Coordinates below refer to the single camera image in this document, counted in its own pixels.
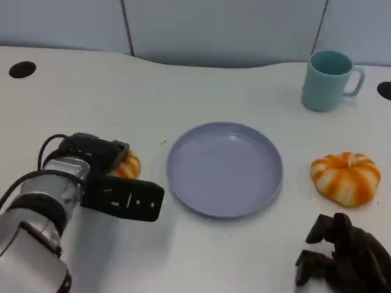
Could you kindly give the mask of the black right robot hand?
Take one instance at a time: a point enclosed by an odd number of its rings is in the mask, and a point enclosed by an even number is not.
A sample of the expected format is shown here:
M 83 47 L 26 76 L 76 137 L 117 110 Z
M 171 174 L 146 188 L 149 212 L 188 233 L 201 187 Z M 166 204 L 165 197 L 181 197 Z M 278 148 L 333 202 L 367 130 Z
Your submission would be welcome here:
M 369 232 L 353 226 L 344 213 L 320 214 L 305 242 L 334 245 L 332 256 L 303 250 L 295 266 L 297 286 L 324 279 L 334 292 L 390 292 L 390 255 Z

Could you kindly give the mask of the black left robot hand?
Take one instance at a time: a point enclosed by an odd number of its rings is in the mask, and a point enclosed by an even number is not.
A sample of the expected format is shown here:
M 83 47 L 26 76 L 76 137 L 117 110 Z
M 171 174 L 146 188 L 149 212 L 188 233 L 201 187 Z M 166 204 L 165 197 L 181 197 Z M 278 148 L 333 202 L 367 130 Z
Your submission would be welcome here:
M 61 155 L 86 161 L 92 173 L 107 175 L 124 160 L 130 146 L 118 140 L 107 141 L 91 134 L 77 132 L 64 139 L 58 150 Z

